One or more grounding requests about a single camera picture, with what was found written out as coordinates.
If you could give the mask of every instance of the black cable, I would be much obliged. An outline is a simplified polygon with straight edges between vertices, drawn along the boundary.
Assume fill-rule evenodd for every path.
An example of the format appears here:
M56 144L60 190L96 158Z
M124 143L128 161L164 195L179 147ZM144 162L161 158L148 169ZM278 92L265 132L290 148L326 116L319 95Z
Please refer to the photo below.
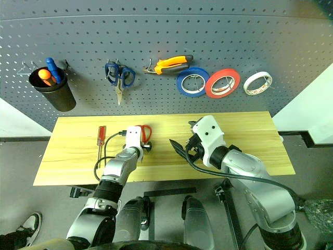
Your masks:
M95 164L95 167L94 167L94 176L95 176L95 178L96 178L96 180L97 181L100 181L100 178L97 176L97 173L96 173L96 170L97 170L97 168L98 168L98 164L102 161L102 160L106 160L106 159L113 159L114 157L113 156L105 156L105 157L102 157L102 158L100 158L97 162L96 162L96 164Z
M112 136L110 136L107 140L106 140L106 142L105 142L105 144L104 144L104 157L106 157L106 145L108 144L108 142L113 138L113 137L115 137L116 135L118 135L118 134L121 134L122 132L120 131L120 132L118 132L118 133L116 133L116 134L113 134Z
M215 171L211 171L211 170L206 170L206 169L200 168L200 167L196 166L190 160L189 153L188 153L189 150L190 150L190 147L186 147L186 149L185 149L186 161L195 170L203 172L203 173L212 174L214 176L227 177L227 178L235 178L235 179L242 179L242 180L248 180L248 181L258 181L258 182L264 182L264 183L268 183L268 184L271 184L271 185L279 186L280 188L283 188L283 189L285 189L285 190L287 190L289 192L289 194L291 195L291 197L294 200L295 205L298 206L299 200L301 198L291 188L289 188L289 187L287 187L287 186L285 186L285 185L283 185L283 184L281 184L279 182L268 180L268 179L263 179L263 178L258 178L258 177L251 177L251 176L242 176L242 175L232 174L232 173L221 173L221 172L215 172Z
M242 250L242 249L244 248L244 246L245 246L245 244L246 244L248 238L250 237L251 233L252 233L257 227L258 227L258 224L256 223L256 224L254 224L254 225L252 226L252 228L250 228L250 230L248 231L248 233L245 235L245 238L244 238L244 240L243 240L243 242L242 242L242 244L241 244L239 250Z

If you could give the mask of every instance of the white wall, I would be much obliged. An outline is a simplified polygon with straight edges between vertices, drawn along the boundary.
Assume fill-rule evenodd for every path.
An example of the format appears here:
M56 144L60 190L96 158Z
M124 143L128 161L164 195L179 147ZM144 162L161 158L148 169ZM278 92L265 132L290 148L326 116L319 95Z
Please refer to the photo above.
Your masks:
M50 131L0 98L0 137L50 135Z
M279 131L309 131L314 143L333 143L333 64L273 120Z

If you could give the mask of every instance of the tape roll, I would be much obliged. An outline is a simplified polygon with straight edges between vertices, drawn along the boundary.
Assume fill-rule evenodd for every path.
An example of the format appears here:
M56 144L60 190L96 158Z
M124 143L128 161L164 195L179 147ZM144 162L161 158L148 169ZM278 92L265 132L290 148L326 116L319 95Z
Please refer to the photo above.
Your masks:
M228 86L218 89L213 88L214 84L221 78L230 77L231 81L228 82ZM210 98L222 98L230 95L235 89L237 89L240 82L240 75L234 69L222 69L214 73L207 81L205 90L206 94Z
M200 77L203 80L203 86L198 90L188 90L184 87L184 82L189 77ZM183 70L177 77L177 88L179 92L188 97L197 97L204 95L204 87L209 79L209 74L199 67L191 67Z
M261 87L255 89L255 90L248 90L251 83L261 77L263 77L266 80L264 85L262 85ZM265 90L267 90L271 86L272 82L273 82L272 76L265 71L261 71L261 72L255 73L254 75L250 76L245 81L243 88L244 88L245 93L247 93L248 95L258 95L258 94L264 92Z

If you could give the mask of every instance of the pegboard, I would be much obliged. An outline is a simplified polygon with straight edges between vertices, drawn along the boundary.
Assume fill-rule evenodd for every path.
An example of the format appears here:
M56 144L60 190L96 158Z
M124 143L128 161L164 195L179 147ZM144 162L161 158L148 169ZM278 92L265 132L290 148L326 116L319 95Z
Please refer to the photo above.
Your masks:
M331 1L3 1L1 97L53 129L59 116L269 110L275 115L332 62ZM186 97L176 75L144 74L149 58L193 54L209 74L234 68L241 84L222 99ZM76 107L59 112L16 73L21 63L66 59ZM116 58L136 73L118 107L104 64ZM242 89L258 71L273 76L257 96Z

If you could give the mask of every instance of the metal hook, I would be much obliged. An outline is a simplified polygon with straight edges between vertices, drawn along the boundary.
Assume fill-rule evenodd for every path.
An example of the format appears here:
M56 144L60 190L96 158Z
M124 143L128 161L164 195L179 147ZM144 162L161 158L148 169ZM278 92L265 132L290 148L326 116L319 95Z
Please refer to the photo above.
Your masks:
M190 77L196 79L197 90L199 90L199 84L198 84L198 80L197 80L199 76L197 74L192 74L192 75L190 75Z
M267 85L268 85L268 80L269 80L269 78L268 78L268 77L264 77L264 79L265 79L265 84L267 83Z
M24 61L22 61L23 67L19 71L17 71L16 74L18 74L18 75L30 75L31 72L30 73L20 73L20 72L24 71L26 68L28 68L29 71L34 71L36 68L38 68L38 66L33 61L31 61L30 63L33 66L32 68L30 68Z
M151 67L151 58L149 59L149 65L147 68L143 68L142 70L147 72L147 73L154 73L154 74L157 74L155 71L151 71L150 70L150 67Z
M227 80L230 90L232 90L233 88L231 87L230 82L228 81L228 77L225 77L225 79Z
M64 71L65 71L65 70L68 70L68 68L69 68L69 64L68 64L68 62L67 62L66 59L65 59L64 61L65 61L65 64L66 64L66 69L64 69Z
M105 79L108 79L110 76L110 69L109 69L109 72L108 74L106 75Z

